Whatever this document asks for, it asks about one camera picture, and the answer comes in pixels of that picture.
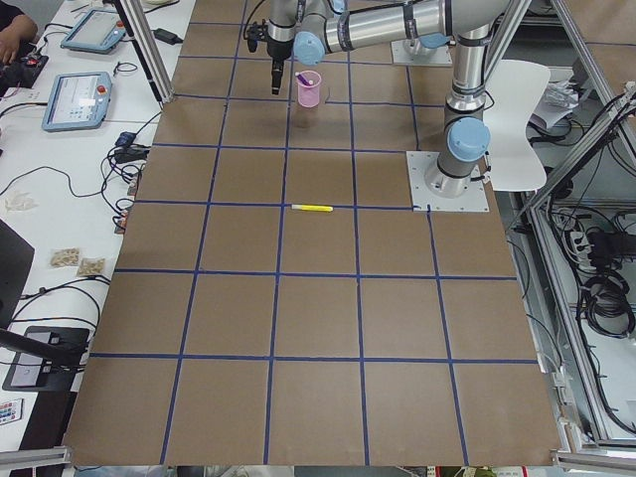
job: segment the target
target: remote control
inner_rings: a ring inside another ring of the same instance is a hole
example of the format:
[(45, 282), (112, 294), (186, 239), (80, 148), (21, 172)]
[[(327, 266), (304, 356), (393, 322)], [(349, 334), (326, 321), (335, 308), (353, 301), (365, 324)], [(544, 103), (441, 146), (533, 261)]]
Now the remote control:
[(22, 418), (22, 398), (0, 404), (0, 425), (8, 424)]

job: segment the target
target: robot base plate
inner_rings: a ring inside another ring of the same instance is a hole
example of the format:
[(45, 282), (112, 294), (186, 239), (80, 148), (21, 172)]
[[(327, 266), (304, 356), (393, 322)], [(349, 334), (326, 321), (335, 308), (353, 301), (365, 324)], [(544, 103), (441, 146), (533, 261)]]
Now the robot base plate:
[[(426, 212), (428, 208), (437, 212), (489, 212), (486, 192), (481, 181), (470, 182), (464, 194), (455, 199), (439, 197), (428, 189), (424, 181), (424, 172), (437, 160), (438, 152), (407, 151), (408, 181), (410, 182), (410, 200), (415, 212)], [(472, 177), (479, 177), (479, 168), (475, 166)]]
[(439, 47), (428, 55), (412, 55), (404, 48), (404, 40), (391, 43), (395, 65), (413, 67), (452, 67), (448, 47)]

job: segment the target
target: table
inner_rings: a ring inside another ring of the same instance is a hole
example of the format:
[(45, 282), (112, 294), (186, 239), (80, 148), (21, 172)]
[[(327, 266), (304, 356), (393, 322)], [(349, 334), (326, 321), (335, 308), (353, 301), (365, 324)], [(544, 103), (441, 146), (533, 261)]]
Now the table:
[[(54, 22), (73, 24), (78, 20), (71, 10), (81, 5), (80, 1), (64, 2)], [(178, 5), (149, 14), (153, 28), (161, 27), (177, 33), (183, 38), (188, 26), (194, 0), (182, 0)], [(46, 100), (55, 75), (106, 71), (112, 74), (117, 62), (130, 61), (139, 65), (132, 45), (122, 43), (110, 55), (91, 55), (61, 49), (59, 41), (63, 35), (53, 35), (44, 53), (50, 56), (49, 63), (36, 82), (34, 89), (21, 89), (1, 102), (1, 109), (17, 102)], [(177, 63), (181, 46), (159, 44), (159, 50), (170, 75)], [(9, 180), (28, 170), (48, 165), (68, 172), (78, 194), (95, 192), (101, 185), (99, 163), (114, 145), (122, 131), (136, 131), (159, 111), (159, 106), (147, 84), (142, 70), (135, 75), (118, 75), (113, 82), (113, 96), (104, 123), (95, 130), (47, 133), (41, 129), (44, 109), (25, 108), (7, 114), (0, 120), (2, 137), (0, 147), (4, 150), (0, 158), (0, 188)], [(137, 141), (150, 144), (158, 118), (155, 118), (139, 134)], [(106, 197), (114, 200), (125, 197), (128, 186), (120, 180), (109, 183)], [(4, 200), (15, 192), (29, 193), (37, 207), (26, 212), (7, 212)], [(35, 249), (36, 255), (25, 292), (37, 291), (41, 286), (54, 286), (76, 277), (75, 268), (49, 267), (52, 249), (80, 247), (84, 256), (106, 258), (104, 274), (110, 275), (121, 246), (121, 236), (113, 233), (112, 211), (100, 196), (86, 199), (74, 198), (67, 187), (66, 178), (52, 171), (39, 171), (17, 182), (2, 198), (0, 216)], [(107, 287), (99, 283), (82, 285), (99, 304), (103, 304)], [(94, 306), (80, 294), (58, 291), (36, 300), (21, 318), (49, 316), (96, 318)], [(16, 323), (11, 330), (22, 333), (32, 323)], [(73, 321), (56, 321), (59, 326), (76, 326)], [(11, 361), (13, 354), (0, 349), (0, 361)], [(8, 370), (0, 365), (0, 377)], [(80, 378), (74, 383), (76, 391)], [(18, 449), (36, 394), (0, 391), (0, 401), (13, 398), (25, 400), (22, 420), (5, 425), (0, 433), (0, 451)]]

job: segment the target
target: blue cap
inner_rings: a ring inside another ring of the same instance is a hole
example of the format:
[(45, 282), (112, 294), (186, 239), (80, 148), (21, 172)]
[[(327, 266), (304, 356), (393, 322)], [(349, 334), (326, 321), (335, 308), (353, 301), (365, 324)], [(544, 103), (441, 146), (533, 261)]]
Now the blue cap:
[(325, 58), (325, 47), (313, 33), (299, 32), (294, 40), (294, 55), (303, 65), (312, 67)]
[(332, 0), (331, 4), (334, 7), (334, 10), (336, 10), (337, 12), (344, 12), (345, 10), (347, 10), (347, 6), (345, 5), (345, 0)]
[(419, 37), (419, 42), (421, 43), (421, 45), (430, 50), (443, 47), (448, 43), (449, 40), (450, 37), (445, 37), (441, 33), (432, 33), (430, 35)]
[(475, 162), (486, 153), (490, 131), (486, 124), (474, 117), (464, 117), (450, 126), (448, 150), (462, 162)]

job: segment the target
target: pink cup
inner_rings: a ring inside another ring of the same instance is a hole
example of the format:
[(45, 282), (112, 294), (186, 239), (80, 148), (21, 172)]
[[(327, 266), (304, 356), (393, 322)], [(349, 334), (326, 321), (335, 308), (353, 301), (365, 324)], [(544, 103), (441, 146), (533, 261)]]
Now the pink cup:
[(311, 71), (300, 72), (296, 76), (296, 83), (298, 84), (298, 104), (303, 107), (314, 107), (320, 102), (320, 82), (322, 77)]

